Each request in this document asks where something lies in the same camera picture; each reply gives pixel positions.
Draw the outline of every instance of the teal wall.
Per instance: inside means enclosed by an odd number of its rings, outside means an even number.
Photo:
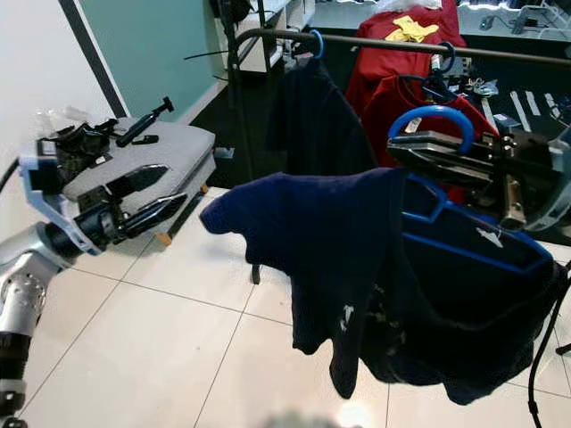
[[[220,55],[208,0],[80,0],[111,73],[133,116],[169,96],[176,120],[216,81]]]

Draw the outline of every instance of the white wall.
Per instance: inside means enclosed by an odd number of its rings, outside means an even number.
[[[0,174],[36,137],[36,112],[67,105],[112,116],[59,3],[0,0]],[[0,239],[38,219],[14,175],[0,195]]]

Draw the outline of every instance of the rack stand leg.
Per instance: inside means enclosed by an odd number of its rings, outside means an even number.
[[[260,265],[252,265],[252,282],[256,285],[260,283]]]
[[[557,348],[555,352],[557,352],[558,355],[564,355],[567,354],[568,352],[571,352],[571,343],[569,343],[566,346],[562,346],[561,348]]]

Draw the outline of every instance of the yellow cloth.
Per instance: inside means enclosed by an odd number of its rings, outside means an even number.
[[[394,25],[400,28],[389,34],[385,40],[391,42],[422,42],[426,36],[438,31],[437,25],[422,27],[418,22],[413,21],[409,15],[403,16],[393,21]]]

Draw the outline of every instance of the dark blue t-shirt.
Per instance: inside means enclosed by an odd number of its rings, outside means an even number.
[[[249,263],[291,277],[294,347],[311,354],[332,340],[341,396],[352,395],[361,358],[380,380],[443,383],[467,404],[531,363],[534,338],[567,289],[565,269],[508,234],[498,246],[484,236],[491,226],[459,213],[430,226],[402,219],[405,207],[432,203],[404,169],[275,174],[226,193],[201,220],[212,233],[243,235]],[[533,269],[506,272],[404,232]]]

